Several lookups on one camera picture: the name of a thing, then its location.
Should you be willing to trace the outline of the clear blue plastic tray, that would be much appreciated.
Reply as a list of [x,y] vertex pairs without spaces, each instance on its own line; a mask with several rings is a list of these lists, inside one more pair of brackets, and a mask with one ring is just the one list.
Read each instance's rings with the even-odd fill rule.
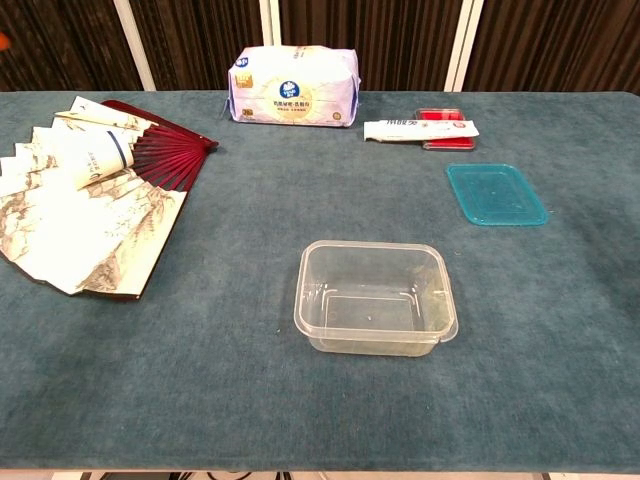
[[300,261],[294,323],[328,353],[420,357],[459,322],[441,254],[429,245],[320,240]]

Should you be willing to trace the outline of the teal plastic lid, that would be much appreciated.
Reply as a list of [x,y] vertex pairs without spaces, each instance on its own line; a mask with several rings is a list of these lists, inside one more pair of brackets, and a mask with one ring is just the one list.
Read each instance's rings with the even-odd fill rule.
[[533,227],[548,214],[526,177],[508,164],[450,164],[446,174],[467,220],[478,226]]

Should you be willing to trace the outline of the white paper cup blue stripe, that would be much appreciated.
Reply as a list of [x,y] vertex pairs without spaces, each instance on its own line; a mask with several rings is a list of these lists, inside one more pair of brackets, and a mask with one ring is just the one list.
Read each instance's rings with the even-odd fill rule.
[[77,189],[133,165],[129,139],[112,130],[75,132],[71,172]]

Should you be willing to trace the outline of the paper folding fan red ribs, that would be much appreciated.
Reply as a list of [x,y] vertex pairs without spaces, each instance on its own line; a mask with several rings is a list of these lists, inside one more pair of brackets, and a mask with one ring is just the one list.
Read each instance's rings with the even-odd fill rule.
[[[75,132],[112,130],[134,163],[74,186]],[[130,104],[77,97],[0,157],[0,255],[68,295],[139,297],[216,142]]]

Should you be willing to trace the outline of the white tissue pack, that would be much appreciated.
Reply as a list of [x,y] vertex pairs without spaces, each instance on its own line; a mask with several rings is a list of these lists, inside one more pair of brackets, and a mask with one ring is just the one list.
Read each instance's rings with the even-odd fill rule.
[[237,122],[349,127],[358,108],[358,56],[325,46],[247,47],[228,85]]

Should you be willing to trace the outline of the dark slatted partition screen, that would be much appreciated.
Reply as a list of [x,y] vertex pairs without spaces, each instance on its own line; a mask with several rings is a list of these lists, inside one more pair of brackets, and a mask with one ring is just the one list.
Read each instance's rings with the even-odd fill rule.
[[[155,86],[227,85],[259,0],[129,0]],[[348,48],[365,90],[441,90],[463,0],[277,0],[287,45]],[[0,0],[0,91],[139,90],[114,0]],[[640,0],[484,0],[466,91],[640,96]]]

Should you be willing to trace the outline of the white red toothpaste tube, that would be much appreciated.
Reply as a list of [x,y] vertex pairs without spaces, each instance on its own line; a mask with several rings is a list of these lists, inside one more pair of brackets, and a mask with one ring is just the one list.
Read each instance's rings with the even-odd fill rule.
[[473,138],[479,131],[473,121],[380,120],[364,123],[363,139],[378,142],[413,142]]

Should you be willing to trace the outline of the teal tablecloth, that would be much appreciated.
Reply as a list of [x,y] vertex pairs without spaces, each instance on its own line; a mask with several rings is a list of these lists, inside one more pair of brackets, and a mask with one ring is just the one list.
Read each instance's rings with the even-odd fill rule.
[[[239,124],[223,91],[119,99],[220,146],[139,301],[0,259],[0,469],[640,471],[640,96],[364,92],[360,121],[457,107],[470,152]],[[548,221],[478,226],[450,164],[508,164]],[[315,350],[317,240],[428,244],[460,330],[419,358]]]

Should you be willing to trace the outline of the red flat plastic case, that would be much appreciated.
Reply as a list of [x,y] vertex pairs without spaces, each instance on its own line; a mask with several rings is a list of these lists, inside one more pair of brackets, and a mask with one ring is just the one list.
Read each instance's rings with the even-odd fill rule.
[[[459,109],[418,109],[415,118],[418,120],[466,120]],[[423,148],[432,151],[471,151],[475,148],[475,140],[472,137],[427,140],[423,142]]]

